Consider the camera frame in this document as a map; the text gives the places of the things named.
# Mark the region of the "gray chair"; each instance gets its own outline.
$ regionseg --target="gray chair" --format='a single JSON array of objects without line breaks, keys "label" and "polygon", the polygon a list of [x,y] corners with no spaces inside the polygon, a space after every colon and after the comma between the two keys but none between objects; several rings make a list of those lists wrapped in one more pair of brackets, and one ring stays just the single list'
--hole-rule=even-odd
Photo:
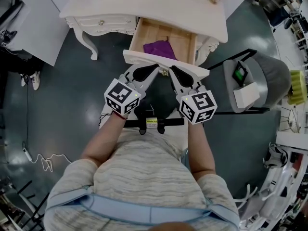
[{"label": "gray chair", "polygon": [[[248,71],[244,84],[254,82],[253,76],[257,71],[257,74],[261,76],[261,81],[259,83],[257,82],[260,91],[260,98],[257,102],[255,102],[255,104],[258,103],[257,107],[254,107],[252,104],[245,109],[238,109],[233,90],[239,88],[240,86],[232,78],[232,74],[239,61],[236,60],[236,58],[244,55],[246,56],[240,60],[243,67],[245,67]],[[246,64],[245,62],[249,58],[252,58],[250,64],[257,65],[257,68],[254,68],[253,71],[252,68],[249,67],[249,64]],[[274,107],[291,88],[291,74],[287,65],[278,59],[266,56],[252,49],[247,49],[239,54],[236,54],[208,68],[208,70],[212,70],[219,66],[223,66],[224,68],[228,97],[233,112],[215,112],[216,115],[262,114]]]}]

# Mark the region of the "machinery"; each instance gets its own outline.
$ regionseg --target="machinery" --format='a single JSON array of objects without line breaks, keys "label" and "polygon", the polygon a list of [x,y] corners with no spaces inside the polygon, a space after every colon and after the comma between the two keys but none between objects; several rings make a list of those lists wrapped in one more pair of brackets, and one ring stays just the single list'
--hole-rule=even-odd
[{"label": "machinery", "polygon": [[[121,116],[132,111],[145,98],[146,90],[150,87],[159,73],[159,65],[136,64],[131,66],[119,79],[114,79],[104,93],[106,104]],[[176,98],[180,103],[180,114],[187,117],[192,124],[210,120],[217,104],[211,91],[206,90],[199,77],[186,68],[172,66],[168,75]],[[143,135],[147,128],[157,128],[164,133],[165,126],[184,125],[183,118],[157,119],[151,111],[144,112],[139,120],[128,120],[126,128],[139,127]]]}]

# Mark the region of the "purple cloth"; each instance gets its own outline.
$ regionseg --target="purple cloth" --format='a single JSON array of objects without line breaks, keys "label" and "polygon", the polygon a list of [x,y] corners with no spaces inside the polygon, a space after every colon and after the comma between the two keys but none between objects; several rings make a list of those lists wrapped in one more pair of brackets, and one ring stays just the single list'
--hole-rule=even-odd
[{"label": "purple cloth", "polygon": [[177,60],[169,41],[156,41],[143,46],[144,53]]}]

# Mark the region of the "fiducial marker cube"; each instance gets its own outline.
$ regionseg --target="fiducial marker cube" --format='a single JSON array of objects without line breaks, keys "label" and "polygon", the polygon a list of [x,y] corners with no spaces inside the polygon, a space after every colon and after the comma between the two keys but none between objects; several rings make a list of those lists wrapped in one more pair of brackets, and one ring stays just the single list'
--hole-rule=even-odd
[{"label": "fiducial marker cube", "polygon": [[104,93],[106,104],[120,115],[125,115],[136,108],[141,99],[141,94],[114,79]]},{"label": "fiducial marker cube", "polygon": [[210,90],[183,96],[180,103],[180,112],[192,124],[201,123],[212,119],[217,104]]}]

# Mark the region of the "open wooden drawer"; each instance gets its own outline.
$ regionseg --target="open wooden drawer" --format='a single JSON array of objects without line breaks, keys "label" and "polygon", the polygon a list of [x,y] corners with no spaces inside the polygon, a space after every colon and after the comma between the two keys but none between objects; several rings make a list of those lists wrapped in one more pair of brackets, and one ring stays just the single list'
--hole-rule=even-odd
[{"label": "open wooden drawer", "polygon": [[[143,45],[159,40],[168,40],[177,60],[144,53]],[[124,50],[125,62],[128,64],[159,64],[160,72],[166,73],[173,65],[187,68],[200,79],[209,75],[209,71],[194,65],[196,54],[196,35],[194,33],[167,25],[155,20],[140,18],[131,41],[129,50]]]}]

